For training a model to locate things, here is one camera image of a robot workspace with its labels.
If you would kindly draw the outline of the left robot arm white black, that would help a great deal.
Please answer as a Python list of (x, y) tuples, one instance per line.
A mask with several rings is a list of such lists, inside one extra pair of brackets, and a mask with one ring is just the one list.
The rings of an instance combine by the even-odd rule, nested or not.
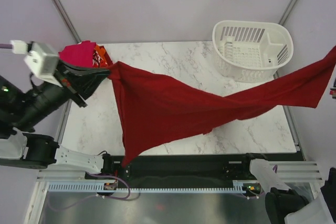
[(115, 165), (110, 154), (88, 155), (71, 151), (49, 135), (37, 134), (35, 125), (68, 101), (86, 107), (85, 100), (110, 75), (107, 68), (81, 68), (59, 61), (52, 74), (57, 83), (33, 85), (23, 93), (1, 78), (1, 165), (46, 169), (63, 166), (111, 178)]

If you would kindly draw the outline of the dark red t-shirt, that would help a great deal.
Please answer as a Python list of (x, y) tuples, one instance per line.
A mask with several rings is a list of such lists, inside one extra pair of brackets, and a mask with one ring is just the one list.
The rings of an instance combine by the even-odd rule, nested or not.
[(293, 73), (221, 97), (116, 62), (109, 68), (109, 78), (122, 127), (122, 166), (153, 147), (255, 118), (278, 105), (316, 108), (334, 68), (335, 50), (331, 50), (322, 60)]

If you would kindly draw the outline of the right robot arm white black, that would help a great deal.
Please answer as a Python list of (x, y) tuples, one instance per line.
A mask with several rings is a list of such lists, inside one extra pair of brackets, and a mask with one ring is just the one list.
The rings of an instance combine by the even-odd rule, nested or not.
[(287, 186), (267, 160), (244, 162), (240, 172), (245, 178), (255, 177), (265, 191), (265, 208), (271, 223), (335, 223), (334, 167), (312, 202)]

